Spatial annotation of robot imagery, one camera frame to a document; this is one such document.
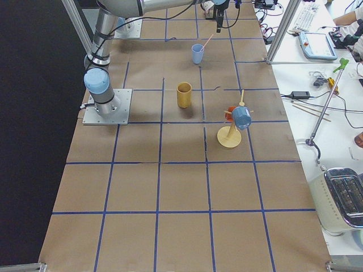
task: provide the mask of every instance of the keyboard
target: keyboard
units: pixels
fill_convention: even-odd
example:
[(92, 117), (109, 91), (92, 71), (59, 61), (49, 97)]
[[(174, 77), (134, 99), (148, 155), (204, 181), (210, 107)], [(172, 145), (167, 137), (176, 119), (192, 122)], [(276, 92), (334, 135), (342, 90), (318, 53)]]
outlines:
[(303, 8), (290, 30), (293, 32), (308, 32), (310, 30), (311, 22), (318, 12), (318, 8), (319, 4), (315, 2), (303, 2)]

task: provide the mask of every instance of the silver toaster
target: silver toaster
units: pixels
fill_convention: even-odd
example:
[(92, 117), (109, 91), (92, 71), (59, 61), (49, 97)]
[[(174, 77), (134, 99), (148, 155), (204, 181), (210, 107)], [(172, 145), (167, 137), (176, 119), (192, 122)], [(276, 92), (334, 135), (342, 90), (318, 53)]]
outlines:
[(349, 168), (331, 168), (309, 183), (322, 227), (330, 235), (363, 229), (363, 184)]

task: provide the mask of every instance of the power adapter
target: power adapter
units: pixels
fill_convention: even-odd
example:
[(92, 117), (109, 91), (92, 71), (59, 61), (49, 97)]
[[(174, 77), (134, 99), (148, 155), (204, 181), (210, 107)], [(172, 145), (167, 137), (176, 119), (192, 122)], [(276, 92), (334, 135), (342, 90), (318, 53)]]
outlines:
[(309, 99), (311, 98), (309, 92), (291, 92), (290, 95), (286, 95), (286, 97), (291, 99)]
[(271, 37), (268, 37), (268, 38), (264, 38), (264, 42), (265, 42), (265, 45), (268, 45), (268, 44), (271, 44), (272, 41), (273, 41), (273, 38), (275, 38), (275, 36), (271, 36)]

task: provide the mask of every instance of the yellow cup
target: yellow cup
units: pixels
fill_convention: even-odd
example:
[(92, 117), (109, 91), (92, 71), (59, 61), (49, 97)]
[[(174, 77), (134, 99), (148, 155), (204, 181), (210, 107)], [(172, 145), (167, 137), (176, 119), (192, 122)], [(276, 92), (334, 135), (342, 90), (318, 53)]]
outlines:
[(191, 106), (192, 86), (188, 82), (181, 82), (176, 88), (178, 106), (185, 109)]

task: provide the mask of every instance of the blue joint cap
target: blue joint cap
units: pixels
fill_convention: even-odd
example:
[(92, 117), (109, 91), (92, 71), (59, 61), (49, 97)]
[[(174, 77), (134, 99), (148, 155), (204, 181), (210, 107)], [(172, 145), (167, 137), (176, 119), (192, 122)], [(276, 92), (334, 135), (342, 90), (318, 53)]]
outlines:
[(213, 2), (215, 5), (221, 5), (221, 4), (223, 4), (224, 2), (226, 2), (226, 0), (212, 0), (212, 2)]
[(243, 106), (236, 107), (232, 111), (232, 118), (236, 127), (241, 130), (248, 128), (252, 122), (250, 111)]
[(87, 71), (84, 76), (86, 87), (91, 93), (100, 95), (106, 92), (109, 86), (108, 73), (100, 68), (93, 68)]
[(117, 20), (116, 27), (123, 25), (125, 22), (126, 22), (125, 18), (119, 17), (119, 19)]

